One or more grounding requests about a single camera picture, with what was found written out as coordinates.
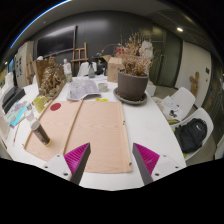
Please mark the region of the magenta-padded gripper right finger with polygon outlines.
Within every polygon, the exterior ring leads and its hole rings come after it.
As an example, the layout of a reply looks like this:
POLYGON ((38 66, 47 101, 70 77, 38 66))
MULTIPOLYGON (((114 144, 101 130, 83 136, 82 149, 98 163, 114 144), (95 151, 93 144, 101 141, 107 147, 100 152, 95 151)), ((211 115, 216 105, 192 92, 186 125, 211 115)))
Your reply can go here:
POLYGON ((157 154, 137 143, 133 144, 132 153, 145 185, 182 169, 182 167, 168 155, 157 154))

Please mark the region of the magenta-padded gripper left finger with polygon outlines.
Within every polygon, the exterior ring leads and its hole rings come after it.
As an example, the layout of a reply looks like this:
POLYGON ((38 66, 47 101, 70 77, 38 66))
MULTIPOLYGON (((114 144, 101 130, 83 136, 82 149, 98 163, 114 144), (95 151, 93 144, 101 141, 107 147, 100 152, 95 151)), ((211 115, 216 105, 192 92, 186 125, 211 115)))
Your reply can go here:
POLYGON ((65 155, 56 154, 42 166, 42 169, 78 185, 90 153, 90 144, 86 143, 65 155))

